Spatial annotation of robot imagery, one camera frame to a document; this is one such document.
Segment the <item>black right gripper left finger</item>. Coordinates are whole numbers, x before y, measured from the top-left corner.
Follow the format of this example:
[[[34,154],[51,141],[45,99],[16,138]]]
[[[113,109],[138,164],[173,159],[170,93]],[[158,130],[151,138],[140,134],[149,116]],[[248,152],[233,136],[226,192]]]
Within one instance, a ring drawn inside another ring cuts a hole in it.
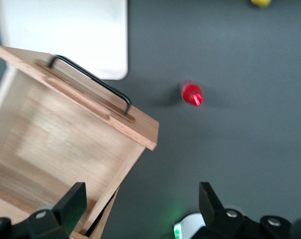
[[[0,239],[68,239],[87,208],[86,184],[75,183],[51,208],[12,224],[0,217]]]

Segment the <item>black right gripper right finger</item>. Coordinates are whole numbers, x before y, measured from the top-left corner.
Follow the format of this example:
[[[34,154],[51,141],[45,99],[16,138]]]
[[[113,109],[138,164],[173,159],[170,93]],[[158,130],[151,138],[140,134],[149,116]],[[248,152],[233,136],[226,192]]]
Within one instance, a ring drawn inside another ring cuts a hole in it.
[[[255,222],[238,210],[224,208],[208,182],[199,183],[199,209],[204,219],[193,239],[290,239],[292,224],[278,216]]]

